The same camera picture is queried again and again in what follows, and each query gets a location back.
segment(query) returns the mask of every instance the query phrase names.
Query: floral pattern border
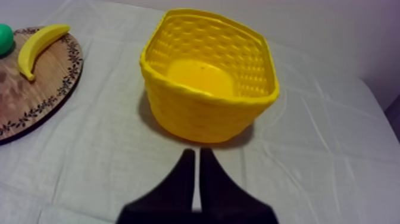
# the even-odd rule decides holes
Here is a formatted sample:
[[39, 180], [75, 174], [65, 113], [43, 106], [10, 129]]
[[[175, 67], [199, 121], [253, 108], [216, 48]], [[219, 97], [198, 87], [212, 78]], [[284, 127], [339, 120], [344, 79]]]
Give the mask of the floral pattern border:
[[[40, 28], [26, 28], [16, 30], [16, 34], [34, 34]], [[79, 68], [82, 65], [82, 58], [79, 56], [79, 50], [77, 49], [78, 44], [71, 40], [69, 34], [64, 35], [61, 38], [61, 42], [67, 45], [68, 60], [72, 62], [71, 67], [68, 68], [68, 74], [62, 78], [61, 87], [57, 89], [56, 96], [50, 96], [48, 99], [43, 100], [42, 103], [38, 104], [35, 108], [31, 108], [29, 111], [25, 111], [24, 114], [16, 121], [8, 121], [7, 124], [0, 125], [0, 137], [11, 129], [18, 129], [26, 127], [26, 122], [33, 120], [45, 109], [54, 107], [57, 101], [66, 96], [71, 88], [73, 87], [74, 80], [79, 77]]]

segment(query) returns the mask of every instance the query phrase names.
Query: green ball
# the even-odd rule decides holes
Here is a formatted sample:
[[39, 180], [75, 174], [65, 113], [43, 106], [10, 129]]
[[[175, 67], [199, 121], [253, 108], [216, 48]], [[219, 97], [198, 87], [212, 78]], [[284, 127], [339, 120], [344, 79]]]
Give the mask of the green ball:
[[0, 55], [7, 53], [14, 43], [13, 30], [10, 26], [0, 23]]

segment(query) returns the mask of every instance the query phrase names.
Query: wooden cutting board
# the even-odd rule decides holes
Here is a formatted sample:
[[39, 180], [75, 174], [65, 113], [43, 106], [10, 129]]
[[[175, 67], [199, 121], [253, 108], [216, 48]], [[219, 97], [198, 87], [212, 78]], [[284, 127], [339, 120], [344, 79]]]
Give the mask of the wooden cutting board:
[[79, 81], [82, 50], [70, 34], [37, 57], [34, 82], [19, 73], [18, 53], [39, 29], [16, 30], [15, 49], [0, 58], [0, 144], [19, 138], [44, 123], [65, 103]]

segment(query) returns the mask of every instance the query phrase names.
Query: white tablecloth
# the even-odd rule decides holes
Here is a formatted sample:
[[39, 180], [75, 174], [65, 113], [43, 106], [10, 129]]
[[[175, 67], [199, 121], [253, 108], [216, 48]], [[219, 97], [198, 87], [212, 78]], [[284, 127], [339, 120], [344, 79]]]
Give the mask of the white tablecloth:
[[[199, 148], [162, 130], [143, 97], [139, 54], [163, 12], [36, 2], [42, 6], [2, 3], [1, 21], [15, 29], [67, 23], [85, 63], [54, 117], [0, 146], [0, 223], [113, 223], [124, 204], [160, 183], [184, 148]], [[243, 134], [213, 145], [226, 172], [281, 223], [400, 223], [400, 147], [370, 90], [269, 44], [280, 98]], [[198, 189], [193, 206], [200, 208]]]

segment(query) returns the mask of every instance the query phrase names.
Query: yellow basket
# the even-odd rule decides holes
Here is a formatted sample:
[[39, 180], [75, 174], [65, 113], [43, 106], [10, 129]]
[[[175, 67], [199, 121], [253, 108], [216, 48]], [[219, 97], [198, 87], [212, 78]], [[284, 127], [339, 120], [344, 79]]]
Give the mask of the yellow basket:
[[232, 138], [279, 95], [264, 38], [205, 11], [168, 11], [143, 50], [140, 66], [158, 123], [192, 141]]

